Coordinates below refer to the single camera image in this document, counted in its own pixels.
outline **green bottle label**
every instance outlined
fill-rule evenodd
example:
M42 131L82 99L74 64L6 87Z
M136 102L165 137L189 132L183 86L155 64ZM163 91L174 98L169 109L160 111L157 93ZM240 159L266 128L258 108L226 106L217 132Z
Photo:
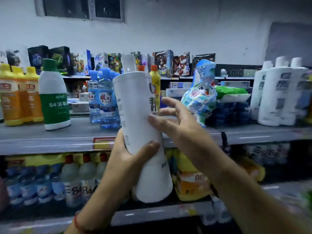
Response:
M41 94L40 99L45 124L70 120L66 94Z

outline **price tag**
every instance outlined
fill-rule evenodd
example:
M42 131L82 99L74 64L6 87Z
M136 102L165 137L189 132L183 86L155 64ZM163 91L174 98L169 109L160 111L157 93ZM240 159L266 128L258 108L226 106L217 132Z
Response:
M100 137L93 138L93 149L94 150L111 150L114 146L116 137Z

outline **clear plastic bottle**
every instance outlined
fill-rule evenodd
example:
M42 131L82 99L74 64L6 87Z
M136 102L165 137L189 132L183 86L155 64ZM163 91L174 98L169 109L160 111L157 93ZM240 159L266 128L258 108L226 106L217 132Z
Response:
M102 70L103 79L99 81L100 121L101 128L112 129L116 124L116 105L113 100L113 82L110 80L109 68Z
M82 203L79 167L74 163L72 154L65 157L65 165L60 177L65 187L67 206L70 208L79 207Z
M48 167L48 165L36 167L37 175L35 176L35 181L40 204L48 203L53 199L52 186L50 180L46 178Z
M19 182L21 184L21 194L24 198L24 205L36 204L38 195L34 181L33 167L25 167L21 170Z
M97 76L99 74L96 70L89 71L91 80L88 82L88 93L89 93L89 107L90 107L90 122L99 122L99 89Z
M5 181L5 185L10 197L10 204L21 204L23 202L23 197L21 195L21 184L18 181L18 171L15 168L8 168L6 171L8 177Z
M57 201L65 199L64 184L61 182L60 179L62 165L63 165L62 163L56 163L51 166L52 173L50 175L50 180L54 193L54 199Z
M91 198L96 188L96 165L91 162L90 155L83 154L83 164L80 166L79 175L82 187L82 199L84 204Z

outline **blue package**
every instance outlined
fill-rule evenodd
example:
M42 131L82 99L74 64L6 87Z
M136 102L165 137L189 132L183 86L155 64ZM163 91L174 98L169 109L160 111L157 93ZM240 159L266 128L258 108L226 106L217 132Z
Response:
M182 97L181 102L194 115L197 122L205 127L205 120L216 108L216 90L211 85L214 82L216 64L208 60L200 60L196 65L196 72L200 75L200 81L193 83Z

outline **window frame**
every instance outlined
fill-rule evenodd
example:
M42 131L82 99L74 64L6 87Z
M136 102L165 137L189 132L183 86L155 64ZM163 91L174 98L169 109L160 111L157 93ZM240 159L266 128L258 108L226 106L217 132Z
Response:
M88 10L89 10L89 19L82 18L71 18L71 17L60 17L60 16L46 16L43 6L43 0L34 0L36 15L39 17L52 17L52 18L64 18L64 19L82 19L82 20L96 20L103 22L125 22L124 18L124 0L120 0L120 17L121 19L106 18L106 17L97 17L95 9L95 0L88 0Z

